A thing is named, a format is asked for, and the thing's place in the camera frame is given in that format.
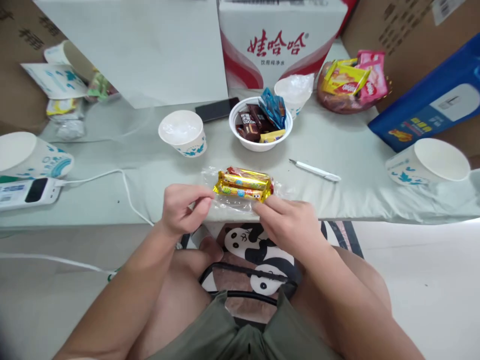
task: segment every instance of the white floor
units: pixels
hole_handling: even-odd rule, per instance
[[[354,227],[365,259],[386,280],[396,320],[425,357],[480,359],[480,222]],[[148,231],[126,225],[0,233],[0,253],[46,254],[114,270]],[[106,284],[106,274],[69,265],[0,259],[0,359],[51,358]]]

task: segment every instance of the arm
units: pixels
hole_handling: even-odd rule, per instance
[[[325,297],[346,359],[424,359],[381,301],[325,240],[312,205],[271,196],[255,211],[270,239],[302,262]]]
[[[175,244],[200,226],[214,195],[201,186],[165,189],[162,219],[96,298],[54,360],[127,357],[160,294]],[[192,211],[188,206],[195,201]]]

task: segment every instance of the person's left hand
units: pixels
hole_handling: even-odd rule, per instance
[[[194,232],[207,217],[215,193],[200,185],[173,184],[163,195],[163,215],[155,227],[166,236],[178,240]],[[189,208],[195,202],[193,210]]]

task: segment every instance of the blue package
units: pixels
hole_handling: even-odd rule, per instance
[[[480,114],[480,33],[373,119],[394,151]]]
[[[267,87],[263,91],[261,99],[263,100],[263,103],[259,101],[259,105],[270,122],[279,130],[285,129],[285,119],[287,114],[283,97],[273,96],[270,89]]]

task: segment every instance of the red chinese text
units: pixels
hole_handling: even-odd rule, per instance
[[[267,55],[265,51],[265,42],[267,42],[267,50],[271,50],[272,55],[280,55],[282,48],[286,48],[287,50],[291,51],[292,55],[298,55],[301,48],[305,47],[304,44],[304,35],[305,33],[302,32],[300,36],[295,41],[289,41],[288,44],[282,39],[282,30],[278,33],[275,40],[268,41],[267,33],[265,29],[261,31],[261,38],[258,39],[256,36],[254,40],[250,40],[250,46],[247,48],[247,52],[255,54],[258,57],[264,58]]]

